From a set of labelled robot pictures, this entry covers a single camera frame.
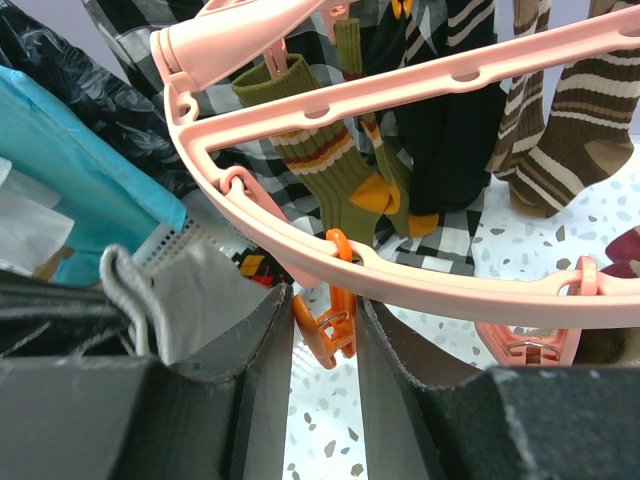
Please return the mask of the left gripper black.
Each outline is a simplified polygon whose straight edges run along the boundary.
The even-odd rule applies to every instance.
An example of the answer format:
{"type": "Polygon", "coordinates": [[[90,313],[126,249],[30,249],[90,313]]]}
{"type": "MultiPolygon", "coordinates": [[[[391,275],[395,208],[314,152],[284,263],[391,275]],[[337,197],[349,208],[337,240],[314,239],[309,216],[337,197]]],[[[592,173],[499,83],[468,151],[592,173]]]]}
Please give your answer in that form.
{"type": "Polygon", "coordinates": [[[135,353],[129,318],[104,293],[1,273],[1,356],[135,353]]]}

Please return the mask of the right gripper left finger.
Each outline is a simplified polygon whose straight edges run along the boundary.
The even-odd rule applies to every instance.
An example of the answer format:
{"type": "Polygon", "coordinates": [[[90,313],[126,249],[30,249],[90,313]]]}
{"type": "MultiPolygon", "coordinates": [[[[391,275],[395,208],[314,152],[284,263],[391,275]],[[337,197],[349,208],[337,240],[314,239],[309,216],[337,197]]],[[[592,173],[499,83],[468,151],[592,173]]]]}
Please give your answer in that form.
{"type": "Polygon", "coordinates": [[[5,479],[278,479],[292,290],[171,366],[151,357],[1,356],[5,479]]]}

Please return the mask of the grey yellow sock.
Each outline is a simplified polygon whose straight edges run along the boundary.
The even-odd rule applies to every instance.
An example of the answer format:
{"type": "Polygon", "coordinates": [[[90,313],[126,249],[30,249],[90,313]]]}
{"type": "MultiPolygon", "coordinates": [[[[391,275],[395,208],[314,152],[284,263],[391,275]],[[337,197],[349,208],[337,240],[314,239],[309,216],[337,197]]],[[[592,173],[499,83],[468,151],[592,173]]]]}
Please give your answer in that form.
{"type": "Polygon", "coordinates": [[[268,289],[243,277],[207,240],[196,240],[149,273],[122,246],[108,246],[100,277],[109,300],[130,319],[138,356],[170,365],[204,347],[251,314],[268,289]]]}

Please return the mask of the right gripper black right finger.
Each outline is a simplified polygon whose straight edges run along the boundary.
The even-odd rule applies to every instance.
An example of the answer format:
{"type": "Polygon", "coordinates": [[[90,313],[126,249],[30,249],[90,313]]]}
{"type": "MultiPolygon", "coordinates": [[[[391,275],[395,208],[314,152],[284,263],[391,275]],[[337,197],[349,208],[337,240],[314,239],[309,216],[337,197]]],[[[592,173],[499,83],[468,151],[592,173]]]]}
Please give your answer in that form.
{"type": "Polygon", "coordinates": [[[635,479],[639,372],[479,370],[360,299],[358,376],[372,479],[635,479]]]}

